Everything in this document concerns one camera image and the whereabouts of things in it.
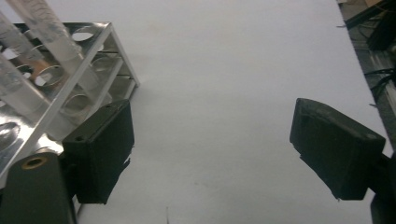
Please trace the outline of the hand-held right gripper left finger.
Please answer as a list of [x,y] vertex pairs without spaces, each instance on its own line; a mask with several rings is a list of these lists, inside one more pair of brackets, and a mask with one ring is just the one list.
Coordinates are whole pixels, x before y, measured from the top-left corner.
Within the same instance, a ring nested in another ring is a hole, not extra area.
[[107,203],[130,163],[134,127],[129,100],[99,108],[63,140],[64,158],[74,166],[80,203]]

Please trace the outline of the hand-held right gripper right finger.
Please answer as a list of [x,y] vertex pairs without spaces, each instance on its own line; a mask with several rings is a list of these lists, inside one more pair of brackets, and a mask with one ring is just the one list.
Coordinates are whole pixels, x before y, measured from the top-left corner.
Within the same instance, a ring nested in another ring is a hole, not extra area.
[[336,109],[296,101],[290,142],[300,158],[341,200],[361,200],[372,189],[387,196],[386,139]]

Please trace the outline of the metal tube rack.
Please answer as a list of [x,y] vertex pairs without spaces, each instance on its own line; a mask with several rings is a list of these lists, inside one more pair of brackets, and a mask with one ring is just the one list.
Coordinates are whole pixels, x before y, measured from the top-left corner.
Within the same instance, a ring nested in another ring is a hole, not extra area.
[[82,62],[67,74],[51,52],[23,23],[15,27],[41,53],[39,61],[11,59],[28,86],[17,102],[33,96],[38,109],[25,114],[0,100],[0,188],[10,166],[43,149],[62,152],[61,141],[100,107],[128,99],[139,85],[110,22],[68,22]]

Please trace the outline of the clear tube with orange cap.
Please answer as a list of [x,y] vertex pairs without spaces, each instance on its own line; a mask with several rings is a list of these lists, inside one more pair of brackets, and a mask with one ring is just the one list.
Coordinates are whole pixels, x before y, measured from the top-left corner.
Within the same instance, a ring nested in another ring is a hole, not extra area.
[[[41,41],[64,70],[64,85],[74,77],[80,68],[84,55],[64,24],[55,15],[45,0],[7,0],[9,5],[22,18],[29,30]],[[90,63],[83,66],[77,85],[95,103],[102,91],[99,77]]]
[[42,53],[0,11],[0,42],[17,55],[30,61],[43,60]]

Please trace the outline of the black metal stand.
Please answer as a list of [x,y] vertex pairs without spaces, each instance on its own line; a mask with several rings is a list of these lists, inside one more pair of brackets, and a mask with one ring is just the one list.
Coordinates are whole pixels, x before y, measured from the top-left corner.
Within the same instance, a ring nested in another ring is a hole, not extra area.
[[350,30],[379,14],[383,17],[366,41],[369,50],[386,50],[396,39],[396,0],[380,0],[345,21]]

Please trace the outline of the white table board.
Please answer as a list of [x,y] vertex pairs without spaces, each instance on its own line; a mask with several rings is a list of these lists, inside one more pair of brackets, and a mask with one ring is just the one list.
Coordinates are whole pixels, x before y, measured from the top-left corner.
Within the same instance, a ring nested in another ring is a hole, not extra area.
[[48,0],[109,21],[138,76],[135,146],[79,224],[372,224],[290,143],[295,102],[384,128],[336,0]]

